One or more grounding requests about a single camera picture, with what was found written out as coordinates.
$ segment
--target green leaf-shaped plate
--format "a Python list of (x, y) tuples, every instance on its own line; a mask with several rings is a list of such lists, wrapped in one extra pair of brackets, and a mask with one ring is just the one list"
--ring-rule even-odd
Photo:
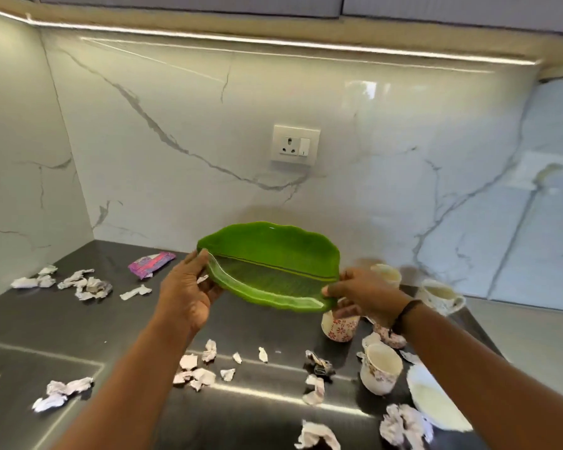
[(339, 279), (339, 251), (326, 237), (271, 222), (233, 224), (198, 241), (215, 282), (249, 302), (293, 311), (328, 311), (321, 288)]

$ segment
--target person's left hand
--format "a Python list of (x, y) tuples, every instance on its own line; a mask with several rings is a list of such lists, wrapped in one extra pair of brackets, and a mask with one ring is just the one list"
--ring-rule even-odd
[(211, 304), (223, 292), (210, 278), (196, 284), (208, 258), (208, 251), (203, 249), (200, 254), (189, 253), (175, 265), (163, 279), (153, 319), (172, 323), (180, 329), (189, 326), (191, 334), (198, 333), (208, 319)]

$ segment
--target black thread wristband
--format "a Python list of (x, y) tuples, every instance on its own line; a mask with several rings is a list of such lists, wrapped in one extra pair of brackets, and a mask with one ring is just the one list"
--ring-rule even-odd
[(406, 314), (410, 310), (412, 310), (413, 308), (415, 308), (417, 305), (419, 305), (421, 303), (422, 303), (421, 300), (411, 300), (410, 302), (406, 303), (405, 307), (402, 308), (402, 311), (400, 311), (400, 314), (398, 315), (396, 320), (394, 320), (394, 323), (390, 327), (390, 331), (389, 331), (390, 336), (392, 336), (392, 333), (396, 333), (397, 335), (402, 334), (402, 330), (403, 330), (402, 319), (406, 316)]

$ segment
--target white plate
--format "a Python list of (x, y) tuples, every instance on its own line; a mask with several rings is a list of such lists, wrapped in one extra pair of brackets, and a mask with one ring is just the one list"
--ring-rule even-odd
[(471, 423), (424, 365), (414, 365), (406, 375), (415, 407), (437, 428), (448, 431), (472, 431)]

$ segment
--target gray cabinet door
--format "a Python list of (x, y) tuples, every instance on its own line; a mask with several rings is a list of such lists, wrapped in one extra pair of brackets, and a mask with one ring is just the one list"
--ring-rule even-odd
[(563, 33), (563, 0), (344, 0), (343, 14)]
[(40, 0), (45, 3), (240, 14), (338, 17), (342, 0)]

